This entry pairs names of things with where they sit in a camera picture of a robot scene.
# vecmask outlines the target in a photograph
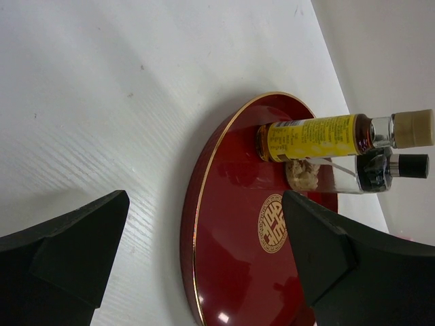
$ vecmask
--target gold rim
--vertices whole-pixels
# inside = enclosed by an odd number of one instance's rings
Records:
[[[213,151],[211,152],[211,156],[209,158],[209,161],[207,163],[207,167],[205,169],[205,173],[204,173],[204,177],[203,177],[203,182],[201,183],[201,189],[199,190],[198,204],[196,205],[195,224],[194,224],[194,232],[193,232],[193,255],[192,255],[193,287],[194,287],[194,292],[195,292],[196,307],[198,308],[199,317],[201,318],[201,323],[203,324],[203,326],[207,326],[207,324],[205,322],[203,310],[201,308],[201,303],[200,303],[200,300],[199,300],[198,282],[196,280],[196,260],[195,259],[196,259],[196,237],[198,236],[198,217],[199,217],[199,211],[200,211],[200,208],[201,208],[201,200],[203,199],[203,192],[204,192],[205,182],[207,181],[207,176],[208,176],[209,171],[210,171],[211,163],[213,163],[213,159],[215,157],[216,151],[218,150],[218,147],[219,147],[220,143],[222,142],[222,139],[224,139],[225,134],[228,132],[228,129],[231,127],[231,125],[234,123],[234,121],[238,118],[238,116],[247,107],[249,107],[252,103],[260,100],[261,98],[264,98],[264,97],[270,96],[270,95],[284,95],[284,96],[293,98],[293,99],[297,100],[300,104],[302,104],[311,113],[311,115],[314,117],[313,112],[299,98],[297,98],[297,97],[295,97],[295,96],[293,96],[291,94],[288,94],[286,92],[267,92],[267,93],[261,94],[261,95],[255,97],[255,98],[251,99],[248,103],[243,105],[234,114],[234,116],[231,118],[229,123],[226,125],[224,131],[222,131],[221,135],[219,136],[219,139],[217,140],[217,143],[216,143],[215,147],[213,148]]]

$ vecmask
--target black bottle cap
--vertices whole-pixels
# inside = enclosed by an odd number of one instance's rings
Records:
[[[426,179],[429,174],[429,155],[400,154],[399,175],[405,178]]]

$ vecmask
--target spice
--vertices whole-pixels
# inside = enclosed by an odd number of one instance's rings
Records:
[[[288,184],[299,192],[386,192],[394,177],[426,179],[428,173],[428,155],[394,154],[390,147],[374,149],[361,156],[285,163]]]
[[[378,118],[355,114],[275,122],[261,126],[256,136],[258,155],[273,162],[363,155],[374,148],[433,144],[432,110]]]

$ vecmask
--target bottle label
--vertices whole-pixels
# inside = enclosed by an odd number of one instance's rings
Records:
[[[275,122],[267,144],[276,162],[358,154],[354,141],[357,115]]]

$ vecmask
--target bottle cap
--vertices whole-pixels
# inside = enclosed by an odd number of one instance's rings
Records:
[[[433,146],[434,112],[401,112],[394,116],[394,139],[397,148]]]
[[[399,176],[426,179],[429,175],[429,155],[399,154]]]

